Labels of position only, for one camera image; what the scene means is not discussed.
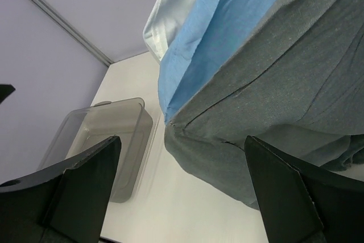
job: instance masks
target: table surface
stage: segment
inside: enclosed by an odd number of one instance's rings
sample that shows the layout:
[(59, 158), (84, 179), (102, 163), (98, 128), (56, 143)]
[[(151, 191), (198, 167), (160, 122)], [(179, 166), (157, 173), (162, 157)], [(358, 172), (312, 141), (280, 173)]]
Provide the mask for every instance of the table surface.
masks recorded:
[(184, 172), (164, 148), (158, 74), (150, 53), (115, 63), (94, 98), (93, 105), (141, 97), (154, 121), (139, 182), (129, 201), (109, 203), (101, 236), (122, 243), (267, 243), (258, 211)]

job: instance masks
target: gray garment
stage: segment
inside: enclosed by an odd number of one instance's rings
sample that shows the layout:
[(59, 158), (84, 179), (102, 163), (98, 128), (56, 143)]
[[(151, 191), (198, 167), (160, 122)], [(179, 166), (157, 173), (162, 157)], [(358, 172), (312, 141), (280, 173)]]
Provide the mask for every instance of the gray garment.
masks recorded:
[(363, 23), (364, 0), (277, 0), (167, 125), (167, 150), (253, 208), (247, 135), (316, 165), (338, 158), (364, 133)]

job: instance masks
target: clear plastic box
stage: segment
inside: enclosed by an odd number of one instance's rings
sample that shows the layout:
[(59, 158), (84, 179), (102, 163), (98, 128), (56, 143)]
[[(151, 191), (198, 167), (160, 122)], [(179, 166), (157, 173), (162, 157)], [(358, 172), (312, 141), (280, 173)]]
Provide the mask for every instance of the clear plastic box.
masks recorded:
[(121, 139), (122, 149), (110, 201), (127, 201), (137, 183), (153, 120), (141, 98), (102, 102), (70, 112), (61, 124), (39, 170), (85, 151), (109, 136)]

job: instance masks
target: white fabric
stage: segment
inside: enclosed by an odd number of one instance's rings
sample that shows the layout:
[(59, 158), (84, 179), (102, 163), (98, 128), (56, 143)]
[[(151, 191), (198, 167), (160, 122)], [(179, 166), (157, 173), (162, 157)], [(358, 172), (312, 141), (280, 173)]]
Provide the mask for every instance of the white fabric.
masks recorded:
[(195, 0), (156, 0), (143, 30), (143, 39), (154, 57), (161, 61)]

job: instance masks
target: blue cloth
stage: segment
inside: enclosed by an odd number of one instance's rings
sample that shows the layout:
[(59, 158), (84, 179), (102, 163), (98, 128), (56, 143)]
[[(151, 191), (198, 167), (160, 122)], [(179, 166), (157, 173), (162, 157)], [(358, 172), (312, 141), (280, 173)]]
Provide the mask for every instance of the blue cloth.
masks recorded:
[(160, 63), (167, 123), (247, 39), (276, 0), (196, 0)]

